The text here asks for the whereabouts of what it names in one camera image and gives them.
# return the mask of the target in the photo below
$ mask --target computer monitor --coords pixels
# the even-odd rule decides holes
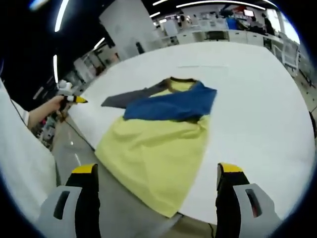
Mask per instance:
[[[243,10],[245,16],[254,16],[254,12],[250,10]]]

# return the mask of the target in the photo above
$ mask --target white table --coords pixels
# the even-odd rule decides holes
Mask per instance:
[[[264,47],[205,42],[168,47],[128,59],[96,80],[69,111],[93,147],[124,110],[100,107],[106,97],[174,76],[218,90],[209,142],[180,213],[216,224],[219,162],[243,168],[285,218],[303,195],[313,169],[314,134],[304,99],[283,65]]]

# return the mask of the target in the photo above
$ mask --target person's hand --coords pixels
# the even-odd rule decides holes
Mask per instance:
[[[60,103],[63,99],[64,99],[64,96],[55,96],[47,102],[52,112],[60,109]]]

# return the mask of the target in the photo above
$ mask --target person's arm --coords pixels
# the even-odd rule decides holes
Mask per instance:
[[[29,112],[28,128],[31,129],[49,114],[59,110],[63,96],[55,96],[43,105]]]

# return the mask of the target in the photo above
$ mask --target white sleeve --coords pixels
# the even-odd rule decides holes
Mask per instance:
[[[17,109],[17,111],[19,112],[22,120],[24,121],[24,123],[26,125],[28,125],[29,123],[29,112],[24,110],[19,104],[17,104],[15,101],[13,101],[13,104],[15,105],[15,108]]]

